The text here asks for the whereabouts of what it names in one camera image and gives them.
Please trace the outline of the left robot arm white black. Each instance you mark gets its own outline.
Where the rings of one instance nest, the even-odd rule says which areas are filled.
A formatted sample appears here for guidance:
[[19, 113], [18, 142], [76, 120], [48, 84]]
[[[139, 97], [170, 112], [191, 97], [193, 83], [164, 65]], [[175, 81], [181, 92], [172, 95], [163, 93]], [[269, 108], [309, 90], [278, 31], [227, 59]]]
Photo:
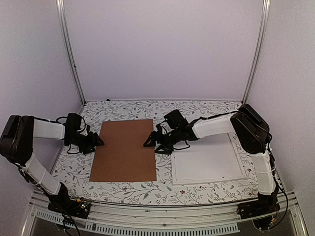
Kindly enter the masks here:
[[27, 182], [42, 189], [62, 213], [70, 213], [73, 202], [68, 189], [39, 162], [33, 151], [35, 138], [62, 140], [64, 146], [77, 146], [79, 153], [89, 154], [104, 142], [90, 131], [82, 116], [69, 113], [64, 123], [34, 116], [11, 115], [0, 137], [0, 153], [17, 166]]

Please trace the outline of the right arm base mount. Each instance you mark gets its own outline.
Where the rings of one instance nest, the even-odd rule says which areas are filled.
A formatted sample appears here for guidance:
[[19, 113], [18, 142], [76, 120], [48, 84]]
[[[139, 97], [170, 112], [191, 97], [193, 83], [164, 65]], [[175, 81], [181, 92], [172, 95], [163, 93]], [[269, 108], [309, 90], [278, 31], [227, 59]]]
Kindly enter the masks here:
[[265, 196], [258, 194], [258, 199], [253, 202], [238, 204], [237, 214], [241, 219], [254, 219], [254, 227], [261, 231], [269, 231], [277, 227], [285, 218], [288, 211], [288, 196], [285, 192], [282, 192], [285, 197], [285, 211], [280, 217], [280, 204], [278, 202], [277, 194]]

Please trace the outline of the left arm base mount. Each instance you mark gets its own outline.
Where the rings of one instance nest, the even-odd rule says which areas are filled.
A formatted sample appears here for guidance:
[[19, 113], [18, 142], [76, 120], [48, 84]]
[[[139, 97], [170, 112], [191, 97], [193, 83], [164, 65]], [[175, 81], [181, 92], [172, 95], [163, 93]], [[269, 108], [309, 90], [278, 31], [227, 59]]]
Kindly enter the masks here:
[[45, 193], [49, 199], [48, 209], [65, 215], [87, 219], [90, 213], [90, 201], [83, 197], [73, 200], [69, 197], [67, 187], [61, 183], [57, 195]]

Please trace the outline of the brown cardboard backing board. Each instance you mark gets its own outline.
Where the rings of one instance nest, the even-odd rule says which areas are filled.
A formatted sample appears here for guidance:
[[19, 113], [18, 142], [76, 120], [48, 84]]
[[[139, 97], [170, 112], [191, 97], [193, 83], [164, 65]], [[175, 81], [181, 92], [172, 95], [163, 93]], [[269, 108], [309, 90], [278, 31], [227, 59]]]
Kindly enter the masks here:
[[156, 181], [154, 148], [143, 147], [153, 129], [151, 119], [103, 122], [90, 182]]

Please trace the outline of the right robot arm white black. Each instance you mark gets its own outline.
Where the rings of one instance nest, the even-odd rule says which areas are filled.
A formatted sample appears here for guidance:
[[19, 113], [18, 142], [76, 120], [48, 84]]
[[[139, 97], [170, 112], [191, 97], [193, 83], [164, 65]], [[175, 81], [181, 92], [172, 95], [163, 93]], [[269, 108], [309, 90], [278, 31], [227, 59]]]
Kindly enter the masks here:
[[206, 137], [234, 133], [242, 149], [251, 157], [258, 180], [258, 199], [249, 204], [239, 204], [237, 213], [240, 216], [253, 216], [276, 211], [279, 188], [274, 179], [275, 160], [270, 149], [272, 135], [269, 125], [249, 105], [243, 104], [238, 110], [199, 117], [187, 121], [176, 109], [164, 116], [164, 122], [171, 129], [164, 132], [162, 124], [156, 125], [143, 146], [154, 147], [155, 153], [171, 154], [179, 142], [188, 143]]

